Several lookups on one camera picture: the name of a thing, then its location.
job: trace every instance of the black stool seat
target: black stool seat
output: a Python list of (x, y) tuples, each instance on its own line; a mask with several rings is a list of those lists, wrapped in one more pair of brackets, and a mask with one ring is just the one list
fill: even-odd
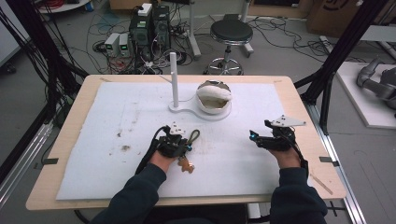
[(216, 21), (210, 27), (212, 37), (228, 45), (244, 45), (253, 37), (253, 30), (240, 20)]

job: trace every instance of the stool base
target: stool base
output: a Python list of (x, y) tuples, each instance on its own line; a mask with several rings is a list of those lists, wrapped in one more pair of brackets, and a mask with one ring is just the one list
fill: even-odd
[(217, 58), (213, 60), (204, 71), (205, 75), (244, 75), (242, 65), (234, 59), (229, 59), (228, 62), (224, 58)]

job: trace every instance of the stool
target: stool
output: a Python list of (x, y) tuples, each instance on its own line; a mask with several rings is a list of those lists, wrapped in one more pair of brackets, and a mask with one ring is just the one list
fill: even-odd
[(243, 46), (250, 42), (253, 30), (240, 20), (216, 21), (210, 27), (210, 35), (220, 43), (226, 44), (224, 58), (213, 60), (204, 71), (210, 75), (244, 75), (239, 62), (230, 58), (231, 46)]

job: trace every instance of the white vertical rod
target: white vertical rod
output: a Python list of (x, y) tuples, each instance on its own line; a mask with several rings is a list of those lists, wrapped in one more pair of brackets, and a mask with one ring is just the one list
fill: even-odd
[(194, 36), (194, 4), (195, 1), (190, 0), (190, 36)]
[(242, 15), (241, 15), (241, 21), (246, 22), (247, 21), (247, 15), (248, 15), (248, 7), (250, 5), (250, 1), (246, 0), (243, 7), (242, 7)]
[(177, 59), (174, 52), (170, 53), (171, 75), (172, 75), (172, 91), (174, 97), (174, 108), (178, 108), (178, 90), (177, 90)]

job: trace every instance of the dark sleeve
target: dark sleeve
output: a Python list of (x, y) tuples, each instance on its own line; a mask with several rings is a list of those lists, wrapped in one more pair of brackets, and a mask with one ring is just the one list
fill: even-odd
[(158, 202), (158, 188), (166, 174), (154, 164), (148, 164), (139, 174), (130, 178), (124, 188), (99, 213), (91, 224), (143, 223), (151, 208)]
[(327, 206), (306, 184), (305, 169), (286, 168), (279, 173), (279, 187), (271, 199), (270, 223), (326, 223)]

